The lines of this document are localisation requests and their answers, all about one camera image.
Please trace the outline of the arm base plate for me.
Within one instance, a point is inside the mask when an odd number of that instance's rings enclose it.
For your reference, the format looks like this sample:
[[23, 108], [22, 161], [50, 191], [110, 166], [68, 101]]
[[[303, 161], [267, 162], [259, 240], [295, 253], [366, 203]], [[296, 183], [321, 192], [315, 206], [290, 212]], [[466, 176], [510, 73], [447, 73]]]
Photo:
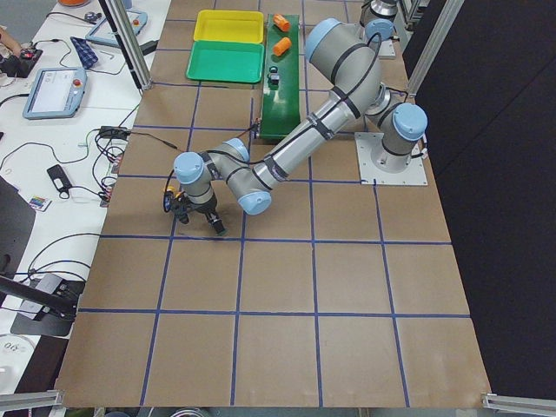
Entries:
[[[378, 42], [372, 41], [371, 46], [373, 49], [376, 49], [379, 45]], [[380, 59], [395, 59], [396, 52], [394, 48], [394, 41], [391, 39], [387, 39], [381, 42], [379, 46], [379, 58]]]
[[382, 133], [354, 134], [361, 183], [379, 186], [427, 186], [419, 144], [415, 142], [408, 155], [394, 156], [383, 147], [382, 137]]

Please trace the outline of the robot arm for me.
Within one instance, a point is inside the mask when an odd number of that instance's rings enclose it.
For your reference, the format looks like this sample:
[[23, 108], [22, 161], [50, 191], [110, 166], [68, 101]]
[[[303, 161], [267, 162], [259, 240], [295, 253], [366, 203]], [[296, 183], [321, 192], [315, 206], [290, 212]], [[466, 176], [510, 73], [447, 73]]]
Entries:
[[375, 33], [385, 41], [394, 34], [394, 19], [398, 11], [396, 0], [367, 0], [361, 6], [360, 26], [368, 41]]
[[214, 180], [228, 185], [246, 214], [259, 215], [270, 206], [274, 186], [286, 181], [321, 145], [362, 116], [367, 116], [383, 134], [372, 154], [374, 165], [388, 173], [403, 171], [415, 144], [425, 134], [428, 120], [420, 106], [392, 98], [382, 82], [382, 39], [374, 21], [366, 25], [363, 35], [334, 18], [318, 23], [308, 36], [305, 54], [333, 85], [327, 101], [260, 161], [250, 160], [238, 138], [200, 153], [181, 153], [173, 168], [180, 190], [165, 190], [164, 211], [173, 213], [183, 224], [188, 223], [189, 212], [201, 213], [222, 235], [225, 228], [216, 211]]

